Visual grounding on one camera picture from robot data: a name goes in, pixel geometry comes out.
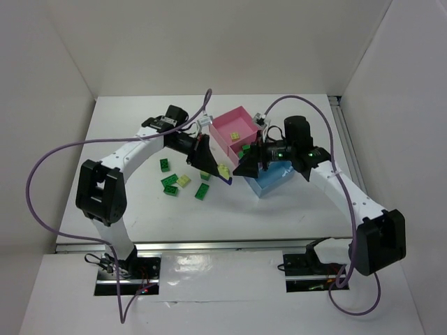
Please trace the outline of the dark blue lego plate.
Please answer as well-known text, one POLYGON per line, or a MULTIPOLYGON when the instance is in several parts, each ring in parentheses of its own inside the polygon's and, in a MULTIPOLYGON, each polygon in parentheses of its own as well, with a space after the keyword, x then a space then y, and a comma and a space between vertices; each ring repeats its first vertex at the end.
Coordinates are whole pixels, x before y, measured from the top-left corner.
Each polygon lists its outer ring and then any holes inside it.
POLYGON ((225 183, 227 183, 228 185, 231 185, 232 182, 233 182, 233 178, 232 178, 232 177, 230 177, 229 179, 226 179, 226 178, 220 176, 220 179, 223 180, 223 181, 224 181, 225 183))

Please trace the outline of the green yellow blue lego stack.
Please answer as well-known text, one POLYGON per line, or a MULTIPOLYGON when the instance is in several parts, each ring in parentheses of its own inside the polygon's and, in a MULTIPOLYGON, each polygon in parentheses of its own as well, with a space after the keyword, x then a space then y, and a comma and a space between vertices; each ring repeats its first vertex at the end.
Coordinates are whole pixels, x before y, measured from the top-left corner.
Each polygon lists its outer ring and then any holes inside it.
POLYGON ((230 170, 224 164, 218 164, 219 175, 224 179, 230 179, 230 170))

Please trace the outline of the green narrow lego brick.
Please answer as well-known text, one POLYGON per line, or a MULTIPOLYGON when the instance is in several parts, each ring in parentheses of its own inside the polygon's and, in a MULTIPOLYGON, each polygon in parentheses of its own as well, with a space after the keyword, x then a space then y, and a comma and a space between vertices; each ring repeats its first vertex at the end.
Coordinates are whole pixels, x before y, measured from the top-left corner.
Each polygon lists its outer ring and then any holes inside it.
POLYGON ((204 200, 207 192, 209 191, 210 186, 208 184, 202 183, 195 194, 195 199, 204 200))

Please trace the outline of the green long lego brick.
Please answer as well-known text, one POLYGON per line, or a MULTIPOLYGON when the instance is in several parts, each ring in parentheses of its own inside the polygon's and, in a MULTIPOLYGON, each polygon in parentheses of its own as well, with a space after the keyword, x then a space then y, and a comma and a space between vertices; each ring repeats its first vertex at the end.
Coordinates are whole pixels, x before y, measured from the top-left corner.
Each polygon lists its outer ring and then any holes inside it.
POLYGON ((161 183, 162 183, 163 187, 172 186, 177 183, 177 180, 178 180, 178 176, 176 174, 172 174, 170 176, 167 176, 166 178, 163 178, 161 180, 161 183))

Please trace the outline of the green and yellow lego stack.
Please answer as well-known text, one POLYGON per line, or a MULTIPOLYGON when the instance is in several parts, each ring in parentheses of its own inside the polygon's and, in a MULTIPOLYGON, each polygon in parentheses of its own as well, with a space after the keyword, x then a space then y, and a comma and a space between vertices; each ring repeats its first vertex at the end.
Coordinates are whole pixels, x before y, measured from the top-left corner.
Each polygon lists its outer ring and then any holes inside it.
POLYGON ((200 178, 205 181, 209 181, 212 175, 208 172, 200 171, 200 178))

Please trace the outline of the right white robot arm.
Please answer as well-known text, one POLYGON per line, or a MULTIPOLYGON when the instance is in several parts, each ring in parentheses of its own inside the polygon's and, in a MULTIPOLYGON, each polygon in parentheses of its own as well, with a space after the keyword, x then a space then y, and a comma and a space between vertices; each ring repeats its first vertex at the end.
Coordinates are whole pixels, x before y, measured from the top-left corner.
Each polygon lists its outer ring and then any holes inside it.
POLYGON ((234 170, 234 175, 258 178, 271 164, 289 162, 302 177, 321 190, 345 215, 353 228, 350 239, 322 238, 306 247, 307 264, 351 265, 369 276, 406 257, 405 218, 373 201, 333 162, 331 154, 314 145, 305 117, 284 120, 285 136, 269 140, 256 136, 234 170))

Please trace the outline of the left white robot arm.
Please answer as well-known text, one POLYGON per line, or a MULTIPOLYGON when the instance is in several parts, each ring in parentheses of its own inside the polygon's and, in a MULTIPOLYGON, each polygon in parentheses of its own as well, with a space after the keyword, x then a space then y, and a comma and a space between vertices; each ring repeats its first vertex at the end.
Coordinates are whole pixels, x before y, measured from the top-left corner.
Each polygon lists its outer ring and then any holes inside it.
POLYGON ((118 259, 126 271, 137 259, 137 249, 123 219, 127 207, 125 185, 131 175, 165 147, 184 154, 188 165, 215 177, 219 175, 210 150, 209 135, 202 132, 189 135, 176 129, 188 118, 182 108, 170 105, 164 115, 144 121, 134 141, 99 161, 87 160, 81 165, 75 205, 91 220, 100 238, 107 242, 109 257, 118 259))

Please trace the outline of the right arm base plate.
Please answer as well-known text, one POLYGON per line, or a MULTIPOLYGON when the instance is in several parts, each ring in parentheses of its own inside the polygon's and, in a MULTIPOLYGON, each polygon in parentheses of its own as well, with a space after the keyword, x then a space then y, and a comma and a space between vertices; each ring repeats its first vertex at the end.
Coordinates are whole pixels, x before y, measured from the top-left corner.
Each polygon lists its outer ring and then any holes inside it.
POLYGON ((338 263, 311 261, 304 253, 283 254, 282 263, 277 265, 285 275, 287 293, 328 291, 341 268, 338 263))

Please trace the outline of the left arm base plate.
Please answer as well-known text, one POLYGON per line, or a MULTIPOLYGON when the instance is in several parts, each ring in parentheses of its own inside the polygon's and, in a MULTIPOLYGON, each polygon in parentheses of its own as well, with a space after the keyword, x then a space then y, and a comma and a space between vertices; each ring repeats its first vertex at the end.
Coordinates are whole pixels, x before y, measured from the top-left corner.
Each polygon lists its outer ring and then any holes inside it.
POLYGON ((159 277, 161 271, 161 256, 143 256, 136 260, 132 269, 125 270, 116 267, 113 262, 103 257, 97 263, 98 271, 94 288, 94 296, 109 297, 117 295, 116 280, 119 275, 120 290, 123 296, 133 296, 141 290, 142 296, 158 295, 160 290, 159 277))

